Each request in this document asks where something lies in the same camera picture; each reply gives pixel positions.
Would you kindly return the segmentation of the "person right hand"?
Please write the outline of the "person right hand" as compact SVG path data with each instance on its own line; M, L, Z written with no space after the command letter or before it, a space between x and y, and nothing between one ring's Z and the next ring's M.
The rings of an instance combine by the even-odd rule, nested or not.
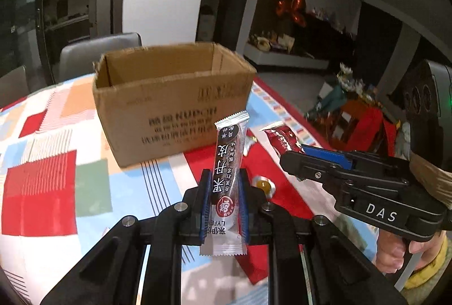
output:
M406 246L399 236L380 229L374 264L383 274L394 274L403 267L406 252L421 253L421 259L415 269L422 269L438 256L445 236L445 231L437 232L429 241L411 241L409 246Z

